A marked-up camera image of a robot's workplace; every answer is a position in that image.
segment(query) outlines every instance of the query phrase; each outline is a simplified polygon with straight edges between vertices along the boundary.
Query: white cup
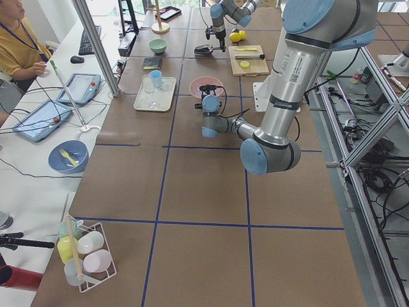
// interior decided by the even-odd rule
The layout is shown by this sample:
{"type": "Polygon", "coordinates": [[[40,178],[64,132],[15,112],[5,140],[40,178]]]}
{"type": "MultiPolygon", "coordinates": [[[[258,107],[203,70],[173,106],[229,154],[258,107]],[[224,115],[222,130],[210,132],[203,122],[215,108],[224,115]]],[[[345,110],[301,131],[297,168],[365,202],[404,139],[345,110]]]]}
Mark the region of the white cup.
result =
{"type": "MultiPolygon", "coordinates": [[[[80,259],[79,263],[81,268],[83,266],[83,261],[80,259]]],[[[85,282],[85,280],[78,280],[77,277],[77,268],[75,267],[74,259],[69,260],[64,266],[64,275],[65,279],[67,280],[68,284],[71,286],[79,286],[85,282]]]]}
{"type": "Polygon", "coordinates": [[[88,254],[84,259],[84,270],[89,273],[104,272],[112,262],[111,253],[106,249],[99,249],[88,254]]]}
{"type": "Polygon", "coordinates": [[[77,250],[80,254],[86,255],[100,249],[103,245],[104,236],[102,233],[93,231],[78,240],[77,250]]]}

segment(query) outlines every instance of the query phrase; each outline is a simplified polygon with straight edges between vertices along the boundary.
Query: blue bowl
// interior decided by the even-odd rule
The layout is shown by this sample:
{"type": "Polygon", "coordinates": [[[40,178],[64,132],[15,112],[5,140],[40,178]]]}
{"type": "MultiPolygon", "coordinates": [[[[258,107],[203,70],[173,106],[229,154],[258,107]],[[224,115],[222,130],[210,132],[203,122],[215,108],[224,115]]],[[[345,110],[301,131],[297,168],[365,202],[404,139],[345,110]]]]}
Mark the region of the blue bowl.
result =
{"type": "Polygon", "coordinates": [[[88,163],[89,153],[87,146],[76,139],[59,144],[49,155],[49,166],[59,173],[70,175],[85,170],[88,163]],[[74,166],[66,157],[59,152],[64,149],[78,165],[74,166]]]}

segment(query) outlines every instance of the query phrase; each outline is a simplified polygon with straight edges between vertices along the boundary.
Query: keyboard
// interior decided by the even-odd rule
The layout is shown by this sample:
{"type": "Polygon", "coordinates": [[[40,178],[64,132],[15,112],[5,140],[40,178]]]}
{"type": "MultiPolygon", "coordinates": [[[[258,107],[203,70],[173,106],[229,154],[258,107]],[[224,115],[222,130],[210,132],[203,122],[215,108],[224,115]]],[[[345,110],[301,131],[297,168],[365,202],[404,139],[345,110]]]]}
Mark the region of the keyboard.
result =
{"type": "MultiPolygon", "coordinates": [[[[96,31],[98,32],[98,35],[101,36],[101,26],[95,26],[96,31]]],[[[89,37],[87,35],[87,32],[82,31],[82,35],[81,35],[81,43],[79,46],[79,51],[78,51],[78,55],[80,56],[86,56],[88,54],[94,54],[94,50],[92,49],[92,45],[91,42],[89,40],[89,37]]]]}

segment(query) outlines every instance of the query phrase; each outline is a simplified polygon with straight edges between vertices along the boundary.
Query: sticker label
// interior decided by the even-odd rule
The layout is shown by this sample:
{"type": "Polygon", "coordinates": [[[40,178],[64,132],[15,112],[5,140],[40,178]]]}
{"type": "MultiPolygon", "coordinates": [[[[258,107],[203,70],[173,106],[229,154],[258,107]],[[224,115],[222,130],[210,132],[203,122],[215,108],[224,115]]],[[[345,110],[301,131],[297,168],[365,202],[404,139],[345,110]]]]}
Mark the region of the sticker label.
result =
{"type": "Polygon", "coordinates": [[[284,55],[284,59],[282,60],[281,69],[279,72],[281,75],[283,75],[286,72],[290,59],[291,55],[288,52],[286,52],[286,54],[284,55]]]}
{"type": "Polygon", "coordinates": [[[278,107],[279,109],[286,109],[290,111],[296,111],[300,107],[299,102],[288,102],[278,99],[273,95],[270,96],[270,102],[273,104],[274,107],[278,107]]]}
{"type": "Polygon", "coordinates": [[[293,73],[291,74],[291,77],[289,78],[290,82],[294,82],[294,83],[298,82],[303,64],[304,64],[304,57],[299,56],[294,66],[293,73]]]}

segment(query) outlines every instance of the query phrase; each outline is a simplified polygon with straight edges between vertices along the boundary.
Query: wooden cutting board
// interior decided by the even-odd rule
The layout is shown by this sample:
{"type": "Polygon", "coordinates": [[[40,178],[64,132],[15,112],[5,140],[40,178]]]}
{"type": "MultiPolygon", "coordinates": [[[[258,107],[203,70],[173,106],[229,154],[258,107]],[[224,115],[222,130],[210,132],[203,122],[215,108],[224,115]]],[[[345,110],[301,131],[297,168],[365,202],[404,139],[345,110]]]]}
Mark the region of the wooden cutting board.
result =
{"type": "Polygon", "coordinates": [[[270,71],[267,67],[265,59],[235,59],[236,55],[259,55],[264,54],[260,45],[246,45],[246,46],[229,46],[230,62],[233,75],[269,75],[270,71]],[[257,48],[257,51],[237,51],[235,49],[243,48],[257,48]],[[249,68],[240,67],[241,61],[248,61],[249,68]]]}

